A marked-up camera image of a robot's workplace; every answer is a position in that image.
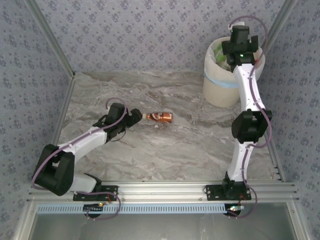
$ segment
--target gray marble surface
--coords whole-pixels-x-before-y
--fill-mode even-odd
[[[59,143],[86,132],[106,114],[108,98],[142,113],[172,112],[165,126],[141,120],[118,142],[108,142],[76,164],[76,172],[103,180],[221,180],[231,163],[231,123],[240,113],[209,104],[203,75],[192,72],[77,73]],[[275,179],[268,149],[255,149],[248,179]]]

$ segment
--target blue floral wallpaper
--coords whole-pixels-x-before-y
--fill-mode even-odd
[[[232,19],[255,15],[269,27],[282,2],[37,0],[75,72],[202,71],[209,44],[229,35]]]
[[[0,239],[11,239],[69,83],[23,0],[0,1]]]
[[[259,89],[273,113],[273,138],[287,181],[297,183],[320,239],[320,2],[301,0],[266,58]]]

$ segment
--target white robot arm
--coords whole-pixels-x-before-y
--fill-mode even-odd
[[[131,115],[128,111],[124,114],[124,111],[123,104],[113,103],[108,115],[101,117],[84,134],[58,146],[53,144],[45,146],[33,174],[34,183],[58,196],[68,191],[100,192],[96,188],[101,188],[97,186],[101,181],[89,174],[74,173],[75,164],[91,150],[106,144],[117,134],[124,132],[142,119],[138,109],[133,109]]]
[[[253,70],[256,63],[253,53],[259,48],[258,36],[252,36],[251,39],[248,36],[248,26],[234,25],[230,40],[222,42],[223,54],[238,82],[241,114],[231,126],[235,138],[231,165],[221,185],[206,186],[208,201],[240,201],[242,197],[251,200],[251,192],[246,184],[249,159],[254,146],[267,129],[266,118],[272,118],[271,111],[266,110],[261,101]]]
[[[241,66],[236,66],[233,70],[233,74],[237,79],[238,86],[239,86],[239,93],[240,93],[240,100],[241,100],[241,112],[245,112],[251,110],[252,112],[259,112],[257,105],[255,104],[251,91],[250,91],[250,84],[249,84],[249,76],[253,66],[250,63],[242,64]],[[261,101],[257,81],[256,81],[256,74],[253,73],[252,75],[252,87],[255,98],[257,99],[258,104],[261,108],[265,109],[264,104]],[[230,167],[228,168],[228,176],[230,180],[236,182],[242,182],[242,161],[245,156],[246,149],[248,148],[248,154],[246,156],[247,161],[244,165],[244,179],[247,179],[247,168],[249,164],[249,159],[251,153],[253,151],[253,147],[250,145],[255,145],[253,141],[246,141],[240,143],[238,139],[235,139],[235,146],[233,151],[233,157]]]

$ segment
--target blue band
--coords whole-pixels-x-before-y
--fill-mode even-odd
[[[204,76],[209,79],[210,82],[225,88],[225,89],[237,89],[239,87],[238,83],[231,83],[231,82],[221,82],[221,81],[216,81],[213,80],[212,78],[208,77],[208,75],[206,74],[206,70],[204,70]]]

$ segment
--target white bucket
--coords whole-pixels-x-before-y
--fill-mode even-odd
[[[216,58],[213,51],[213,49],[216,49],[221,42],[228,40],[230,40],[230,37],[226,36],[213,41],[206,51],[204,60],[204,98],[212,105],[221,108],[231,107],[240,98],[238,83],[234,74],[222,69],[216,64]],[[257,60],[261,54],[262,49],[259,47],[258,51],[253,54],[254,59]],[[265,62],[266,58],[263,55],[255,69],[256,80],[260,78]]]

